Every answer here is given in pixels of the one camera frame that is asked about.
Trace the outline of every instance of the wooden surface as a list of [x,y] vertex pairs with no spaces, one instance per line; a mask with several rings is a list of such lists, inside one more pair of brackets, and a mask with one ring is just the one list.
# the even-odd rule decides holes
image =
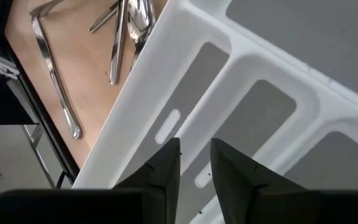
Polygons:
[[[118,85],[110,85],[108,75],[116,17],[95,34],[89,33],[89,27],[115,0],[66,0],[41,20],[66,93],[83,130],[80,140],[72,140],[30,21],[29,12],[47,1],[15,0],[5,35],[74,160],[82,167],[128,76],[135,48],[126,33],[121,78]],[[159,15],[165,0],[155,0],[154,4]]]

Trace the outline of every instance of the black metal frame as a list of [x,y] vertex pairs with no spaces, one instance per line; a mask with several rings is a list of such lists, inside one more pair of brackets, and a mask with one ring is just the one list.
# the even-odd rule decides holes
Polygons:
[[50,145],[60,165],[62,166],[63,171],[66,173],[69,181],[73,183],[80,169],[74,161],[73,156],[69,152],[67,145],[62,139],[47,110],[45,109],[44,104],[41,102],[39,95],[25,73],[19,59],[16,57],[16,54],[3,34],[11,6],[12,0],[0,0],[0,55],[2,54],[8,59],[11,59],[20,71],[18,82],[21,84],[25,94],[27,95],[30,106],[34,111],[39,124],[44,128]]

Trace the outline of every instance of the spoon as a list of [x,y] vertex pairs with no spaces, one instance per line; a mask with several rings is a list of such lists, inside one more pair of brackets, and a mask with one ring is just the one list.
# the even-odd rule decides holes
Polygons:
[[128,33],[136,48],[133,66],[155,24],[152,0],[129,0],[127,19]]

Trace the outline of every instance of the black bar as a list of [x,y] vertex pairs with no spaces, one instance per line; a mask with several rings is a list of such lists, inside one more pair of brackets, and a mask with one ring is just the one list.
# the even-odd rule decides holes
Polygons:
[[70,151],[67,148],[63,138],[58,132],[55,124],[53,123],[51,117],[48,114],[48,111],[45,109],[44,104],[42,103],[38,93],[36,92],[34,86],[29,80],[27,74],[25,73],[19,59],[16,57],[11,45],[4,36],[2,40],[1,48],[5,51],[6,55],[10,60],[12,60],[17,69],[20,72],[18,81],[24,89],[27,97],[29,98],[29,103],[42,127],[44,128],[45,133],[47,134],[48,140],[51,144],[57,159],[59,160],[63,171],[66,172],[68,179],[71,183],[74,183],[80,168],[74,161],[74,158]]

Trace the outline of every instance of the silverware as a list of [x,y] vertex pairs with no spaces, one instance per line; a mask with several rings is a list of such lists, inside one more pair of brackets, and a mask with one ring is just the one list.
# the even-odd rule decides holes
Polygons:
[[117,8],[118,8],[118,4],[119,4],[118,0],[116,1],[112,6],[110,6],[110,8],[108,10],[106,10],[106,12],[104,12],[93,24],[92,26],[89,28],[89,31],[91,33],[96,32],[101,26],[103,26],[113,15],[115,15],[115,13],[117,12]]
[[155,24],[155,13],[152,0],[129,0],[128,32],[135,44],[135,64]]
[[116,20],[116,31],[114,34],[114,45],[111,52],[110,64],[110,84],[118,84],[122,63],[122,46],[124,45],[124,19],[128,0],[122,0],[118,3],[118,15]]
[[40,18],[48,15],[48,13],[59,3],[64,0],[53,0],[47,2],[41,6],[36,7],[30,12],[31,21],[32,21],[32,28],[37,38],[37,43],[40,47],[42,56],[44,57],[45,62],[47,63],[47,67],[49,69],[50,77],[52,79],[53,84],[55,85],[57,95],[59,97],[60,103],[62,104],[63,112],[65,114],[65,118],[68,123],[68,127],[71,132],[71,136],[73,139],[81,138],[82,131],[80,125],[77,122],[77,119],[74,115],[74,112],[69,104],[67,99],[62,81],[60,79],[56,63],[52,57],[52,53],[50,51],[50,47],[48,44],[48,40],[45,37],[44,29],[40,23]]

